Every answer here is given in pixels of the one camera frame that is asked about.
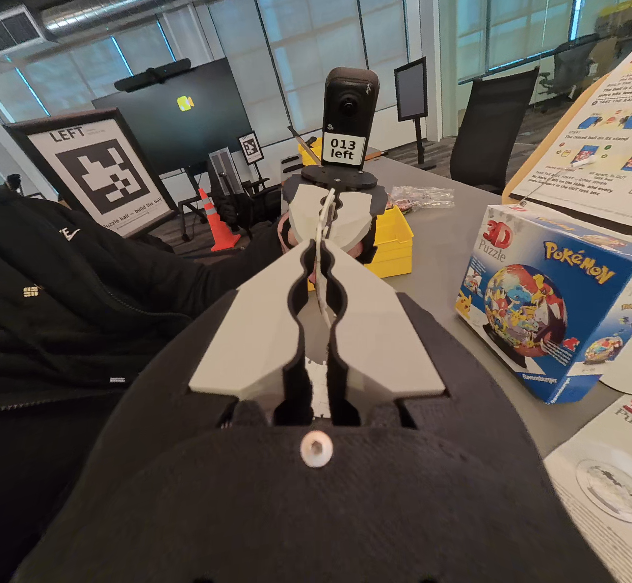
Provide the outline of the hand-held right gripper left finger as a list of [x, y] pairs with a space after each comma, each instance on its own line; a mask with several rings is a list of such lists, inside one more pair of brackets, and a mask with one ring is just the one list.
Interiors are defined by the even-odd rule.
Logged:
[[311, 424], [312, 382], [298, 314], [308, 302], [315, 250], [314, 240], [301, 242], [227, 295], [191, 391], [256, 402], [281, 426]]

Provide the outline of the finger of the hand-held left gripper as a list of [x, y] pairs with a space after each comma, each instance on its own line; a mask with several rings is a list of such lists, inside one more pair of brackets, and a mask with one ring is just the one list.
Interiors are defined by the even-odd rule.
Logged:
[[372, 195], [367, 192], [341, 192], [337, 199], [340, 203], [329, 226], [328, 241], [349, 251], [369, 232], [374, 218], [370, 211]]
[[328, 191], [318, 186], [299, 186], [289, 204], [290, 246], [316, 240], [320, 214]]

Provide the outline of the white curved puzzle ball section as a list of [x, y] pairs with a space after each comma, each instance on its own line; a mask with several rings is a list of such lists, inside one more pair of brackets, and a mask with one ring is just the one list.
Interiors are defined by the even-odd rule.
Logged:
[[[336, 314], [330, 310], [326, 301], [328, 281], [321, 271], [324, 259], [320, 244], [328, 239], [336, 213], [335, 200], [336, 191], [334, 188], [325, 190], [313, 186], [306, 187], [304, 196], [298, 199], [298, 204], [306, 210], [302, 214], [302, 228], [298, 229], [298, 234], [303, 241], [314, 240], [316, 242], [315, 263], [312, 267], [313, 277], [309, 277], [308, 281], [312, 283], [315, 289], [317, 309], [327, 329], [331, 329]], [[329, 347], [325, 345], [322, 360], [313, 359], [308, 354], [304, 357], [305, 368], [312, 387], [310, 405], [314, 419], [325, 420], [331, 418], [327, 379], [328, 355]]]

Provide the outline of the person's left forearm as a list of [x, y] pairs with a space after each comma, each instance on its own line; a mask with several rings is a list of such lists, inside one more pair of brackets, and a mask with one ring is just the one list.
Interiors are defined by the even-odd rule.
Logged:
[[176, 279], [174, 312], [190, 319], [199, 317], [223, 295], [237, 289], [263, 271], [284, 253], [277, 232], [278, 222], [257, 232], [237, 254], [212, 265], [186, 262], [186, 271]]

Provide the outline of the paper puzzle leaflet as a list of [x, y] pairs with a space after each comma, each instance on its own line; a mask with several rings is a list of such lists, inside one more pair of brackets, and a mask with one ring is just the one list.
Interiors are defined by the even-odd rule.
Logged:
[[544, 460], [574, 524], [616, 582], [631, 581], [631, 396]]

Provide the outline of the person's left hand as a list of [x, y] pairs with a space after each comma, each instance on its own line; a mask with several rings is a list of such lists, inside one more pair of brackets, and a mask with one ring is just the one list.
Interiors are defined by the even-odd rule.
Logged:
[[[347, 254], [363, 265], [367, 265], [374, 259], [375, 253], [375, 231], [377, 226], [377, 218], [371, 221], [371, 226], [367, 234], [361, 238], [355, 246], [353, 246]], [[289, 221], [289, 213], [286, 212], [280, 216], [277, 232], [280, 240], [282, 252], [286, 253], [299, 244], [296, 240], [294, 232]]]

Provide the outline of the black screen on pole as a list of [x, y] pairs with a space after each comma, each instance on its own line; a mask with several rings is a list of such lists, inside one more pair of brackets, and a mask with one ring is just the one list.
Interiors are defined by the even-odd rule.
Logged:
[[422, 170], [431, 171], [436, 168], [436, 165], [425, 163], [421, 130], [421, 119], [427, 117], [429, 113], [427, 58], [423, 56], [405, 66], [396, 68], [394, 70], [394, 83], [398, 121], [413, 121], [417, 166]]

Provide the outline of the small marker sign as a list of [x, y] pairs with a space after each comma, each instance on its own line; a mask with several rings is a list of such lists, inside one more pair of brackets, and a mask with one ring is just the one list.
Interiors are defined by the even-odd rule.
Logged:
[[264, 154], [254, 131], [238, 137], [238, 143], [248, 166], [255, 165], [264, 159]]

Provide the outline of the orange traffic cone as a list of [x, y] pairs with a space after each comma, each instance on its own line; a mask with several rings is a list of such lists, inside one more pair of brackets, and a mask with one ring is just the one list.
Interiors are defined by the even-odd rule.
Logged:
[[241, 235], [233, 233], [228, 225], [221, 220], [213, 200], [202, 188], [198, 189], [198, 194], [203, 203], [205, 215], [207, 216], [207, 221], [214, 240], [214, 244], [210, 250], [211, 253], [217, 253], [219, 255], [232, 252], [241, 240]]

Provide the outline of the large black television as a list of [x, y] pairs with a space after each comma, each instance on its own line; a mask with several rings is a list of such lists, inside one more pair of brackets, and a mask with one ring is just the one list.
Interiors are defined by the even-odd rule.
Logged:
[[206, 165], [217, 150], [235, 152], [239, 137], [252, 132], [227, 58], [132, 91], [119, 90], [92, 105], [118, 108], [158, 175]]

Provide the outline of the black video bar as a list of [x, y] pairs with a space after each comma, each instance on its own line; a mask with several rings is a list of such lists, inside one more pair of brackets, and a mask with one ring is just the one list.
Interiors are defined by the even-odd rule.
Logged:
[[192, 62], [189, 58], [179, 59], [164, 66], [149, 67], [142, 73], [120, 79], [113, 84], [117, 91], [131, 93], [138, 89], [165, 83], [175, 76], [188, 72], [191, 68]]

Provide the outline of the large framed marker sign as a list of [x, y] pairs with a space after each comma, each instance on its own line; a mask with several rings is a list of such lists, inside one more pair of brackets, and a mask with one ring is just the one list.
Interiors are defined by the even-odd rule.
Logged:
[[120, 111], [93, 109], [4, 125], [58, 195], [123, 238], [137, 238], [178, 209]]

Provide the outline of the black mesh office chair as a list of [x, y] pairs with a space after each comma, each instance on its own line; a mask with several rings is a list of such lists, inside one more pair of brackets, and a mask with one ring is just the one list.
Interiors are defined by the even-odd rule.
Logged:
[[592, 63], [590, 53], [599, 40], [599, 34], [592, 33], [558, 46], [552, 55], [553, 73], [539, 73], [539, 85], [546, 93], [553, 96], [535, 105], [539, 113], [545, 114], [553, 108], [574, 100], [580, 83], [589, 75]]

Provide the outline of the wooden instruction board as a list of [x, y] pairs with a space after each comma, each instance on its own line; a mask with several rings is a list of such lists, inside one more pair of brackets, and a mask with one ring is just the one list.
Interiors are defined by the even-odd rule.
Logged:
[[508, 182], [533, 202], [631, 235], [631, 55], [586, 89]]

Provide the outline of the white air vent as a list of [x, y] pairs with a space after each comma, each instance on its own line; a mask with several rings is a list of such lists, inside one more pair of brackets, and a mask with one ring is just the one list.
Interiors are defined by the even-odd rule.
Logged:
[[47, 41], [37, 16], [24, 4], [1, 11], [1, 54]]

